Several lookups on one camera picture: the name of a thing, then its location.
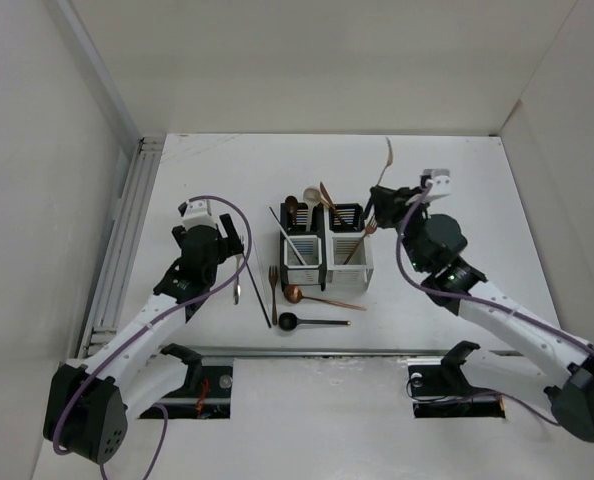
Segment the silver metal fork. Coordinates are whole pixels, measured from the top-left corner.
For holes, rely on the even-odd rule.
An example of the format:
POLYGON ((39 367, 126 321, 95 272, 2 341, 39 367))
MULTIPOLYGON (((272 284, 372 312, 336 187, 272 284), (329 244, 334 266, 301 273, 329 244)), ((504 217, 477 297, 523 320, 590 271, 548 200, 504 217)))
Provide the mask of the silver metal fork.
MULTIPOLYGON (((240 269, 241 265, 243 263, 244 260, 244 254, 245 254, 245 238, 243 235, 239 236, 239 240, 240 243, 242 245, 242 253, 238 254, 236 256, 236 269, 240 269)), ((241 288, 241 280, 240 280, 240 275, 237 275, 235 277, 235 280, 233 282, 233 303, 235 305, 238 305, 241 299, 241 293, 242 293, 242 288, 241 288)))

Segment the beige plastic spoon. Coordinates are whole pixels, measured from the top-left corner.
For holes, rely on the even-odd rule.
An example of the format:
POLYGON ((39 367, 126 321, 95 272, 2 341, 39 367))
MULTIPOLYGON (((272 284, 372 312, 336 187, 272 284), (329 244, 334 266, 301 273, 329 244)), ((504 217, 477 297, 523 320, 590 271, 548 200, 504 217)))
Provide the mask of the beige plastic spoon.
POLYGON ((314 209, 321 203, 321 193, 318 188, 307 187, 303 192, 303 202, 307 205, 307 230, 313 231, 314 209))

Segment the black round spoon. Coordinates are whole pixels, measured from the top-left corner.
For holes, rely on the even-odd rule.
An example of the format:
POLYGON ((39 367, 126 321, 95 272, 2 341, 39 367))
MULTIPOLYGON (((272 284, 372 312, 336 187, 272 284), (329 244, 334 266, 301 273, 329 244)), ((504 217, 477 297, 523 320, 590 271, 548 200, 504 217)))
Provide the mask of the black round spoon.
POLYGON ((278 327, 284 332, 292 332, 298 327, 348 327, 350 321, 301 319, 293 313, 284 312, 278 317, 278 327))

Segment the copper fork with tines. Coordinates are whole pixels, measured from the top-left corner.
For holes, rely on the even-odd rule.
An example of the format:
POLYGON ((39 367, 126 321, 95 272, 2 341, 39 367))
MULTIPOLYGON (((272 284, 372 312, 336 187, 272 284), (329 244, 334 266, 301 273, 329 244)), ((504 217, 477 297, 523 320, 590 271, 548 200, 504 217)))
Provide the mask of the copper fork with tines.
POLYGON ((353 258, 353 256, 355 255, 355 253, 357 252, 357 250, 361 247, 361 245, 364 243, 364 241, 370 237, 372 234, 374 234, 376 232, 378 228, 378 224, 377 224, 377 220, 375 218, 375 215, 372 215, 369 219, 369 221, 367 222, 366 226, 365 226, 365 230, 364 233, 362 234, 362 236, 355 242, 353 248, 351 249, 351 251, 348 253, 348 255, 346 256, 343 264, 347 265, 350 260, 353 258))

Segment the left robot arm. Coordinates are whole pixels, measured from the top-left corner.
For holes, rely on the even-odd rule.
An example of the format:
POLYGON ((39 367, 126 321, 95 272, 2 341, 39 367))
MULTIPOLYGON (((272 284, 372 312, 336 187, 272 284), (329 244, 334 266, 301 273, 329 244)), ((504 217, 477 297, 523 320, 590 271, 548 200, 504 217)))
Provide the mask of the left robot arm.
POLYGON ((221 290, 219 265, 248 257, 228 214, 187 214, 172 231, 181 253, 140 312, 96 354, 61 364, 51 381, 43 436, 58 455, 108 462, 130 422, 170 392, 186 397, 201 382, 201 356, 168 343, 221 290))

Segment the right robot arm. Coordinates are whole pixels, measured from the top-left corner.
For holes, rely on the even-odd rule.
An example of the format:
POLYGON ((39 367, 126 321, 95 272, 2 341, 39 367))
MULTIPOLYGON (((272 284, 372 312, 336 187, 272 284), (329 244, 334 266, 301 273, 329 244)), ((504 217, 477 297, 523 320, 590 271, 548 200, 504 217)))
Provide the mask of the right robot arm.
POLYGON ((515 360, 473 342, 458 343, 440 369, 442 386, 453 393, 448 400, 503 395, 549 411, 551 424, 594 442, 594 344, 529 312, 462 258, 467 240, 458 222, 427 212, 428 204, 448 191, 425 177, 415 188, 373 186, 367 204, 380 228, 396 230, 396 257, 409 258, 413 269, 425 274, 412 287, 521 355, 515 360))

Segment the black chopstick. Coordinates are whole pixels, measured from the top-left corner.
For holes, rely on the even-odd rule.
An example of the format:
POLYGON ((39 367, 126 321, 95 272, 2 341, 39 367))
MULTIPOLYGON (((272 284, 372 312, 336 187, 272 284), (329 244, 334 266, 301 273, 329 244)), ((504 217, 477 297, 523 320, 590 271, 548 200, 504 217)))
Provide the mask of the black chopstick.
POLYGON ((259 305, 260 310, 262 312, 263 318, 265 319, 266 325, 267 325, 268 329, 272 329, 271 319, 270 319, 270 317, 268 315, 268 312, 266 310, 264 301, 263 301, 262 296, 261 296, 261 292, 260 292, 260 290, 258 288, 257 282, 256 282, 256 280, 254 278, 254 275, 253 275, 252 270, 250 268, 250 265, 248 263, 246 264, 246 270, 247 270, 249 279, 251 281, 251 284, 253 286, 253 289, 254 289, 254 292, 255 292, 255 295, 256 295, 256 298, 257 298, 257 302, 258 302, 258 305, 259 305))

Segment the white utensil container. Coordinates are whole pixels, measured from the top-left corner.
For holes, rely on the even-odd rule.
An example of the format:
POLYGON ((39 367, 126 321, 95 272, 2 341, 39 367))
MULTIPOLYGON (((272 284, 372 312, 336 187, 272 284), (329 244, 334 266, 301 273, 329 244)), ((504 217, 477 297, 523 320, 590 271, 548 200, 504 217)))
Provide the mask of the white utensil container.
POLYGON ((324 214, 326 241, 326 284, 337 290, 366 291, 374 272, 371 240, 367 238, 347 265, 343 262, 365 230, 364 210, 359 203, 336 205, 347 227, 332 211, 324 214))

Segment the black utensil container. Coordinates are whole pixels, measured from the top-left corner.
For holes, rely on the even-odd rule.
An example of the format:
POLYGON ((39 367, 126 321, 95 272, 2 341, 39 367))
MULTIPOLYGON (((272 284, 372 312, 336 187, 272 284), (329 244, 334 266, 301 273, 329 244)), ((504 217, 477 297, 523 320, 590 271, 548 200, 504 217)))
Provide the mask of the black utensil container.
POLYGON ((326 288, 326 247, 324 235, 324 210, 321 205, 314 209, 313 231, 307 230, 307 205, 299 203, 297 224, 293 225, 284 203, 281 203, 280 221, 307 265, 302 266, 288 250, 288 258, 284 257, 286 246, 280 235, 280 281, 282 288, 289 284, 300 287, 326 288))

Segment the copper round spoon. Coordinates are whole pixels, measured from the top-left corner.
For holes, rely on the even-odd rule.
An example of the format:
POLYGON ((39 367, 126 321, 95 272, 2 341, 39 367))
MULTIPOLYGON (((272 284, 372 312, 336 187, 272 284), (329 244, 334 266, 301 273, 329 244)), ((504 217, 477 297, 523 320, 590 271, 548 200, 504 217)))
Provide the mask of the copper round spoon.
POLYGON ((304 300, 307 300, 355 311, 366 311, 366 308, 363 306, 305 295, 301 288, 297 285, 287 285, 283 290, 283 294, 285 299, 291 304, 298 304, 304 300))

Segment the aluminium frame rail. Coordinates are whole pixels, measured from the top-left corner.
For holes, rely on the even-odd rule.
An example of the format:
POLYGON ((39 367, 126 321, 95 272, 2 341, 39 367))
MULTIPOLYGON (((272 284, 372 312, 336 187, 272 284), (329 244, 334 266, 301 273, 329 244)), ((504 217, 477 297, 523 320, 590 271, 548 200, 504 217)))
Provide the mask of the aluminium frame rail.
POLYGON ((164 139, 139 132, 74 3, 45 5, 119 144, 115 192, 83 320, 69 350, 70 356, 84 358, 118 329, 164 139))

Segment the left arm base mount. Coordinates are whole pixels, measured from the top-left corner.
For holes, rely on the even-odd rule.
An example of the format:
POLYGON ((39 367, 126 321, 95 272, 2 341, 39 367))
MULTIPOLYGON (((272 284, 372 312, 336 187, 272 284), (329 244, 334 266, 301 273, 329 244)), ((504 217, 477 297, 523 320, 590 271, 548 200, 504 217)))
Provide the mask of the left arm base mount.
POLYGON ((233 384, 233 363, 226 360, 205 360, 195 350, 178 344, 165 346, 156 360, 172 360, 183 365, 184 380, 159 403, 165 406, 170 419, 229 419, 233 384))

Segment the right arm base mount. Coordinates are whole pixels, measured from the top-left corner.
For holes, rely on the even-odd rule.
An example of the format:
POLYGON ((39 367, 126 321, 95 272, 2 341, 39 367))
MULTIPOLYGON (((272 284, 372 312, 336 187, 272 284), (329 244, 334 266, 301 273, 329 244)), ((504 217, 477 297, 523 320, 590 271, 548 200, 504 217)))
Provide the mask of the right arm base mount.
POLYGON ((462 341, 440 360, 408 367, 406 392, 413 400, 415 419, 505 419, 501 397, 474 387, 461 367, 480 346, 462 341))

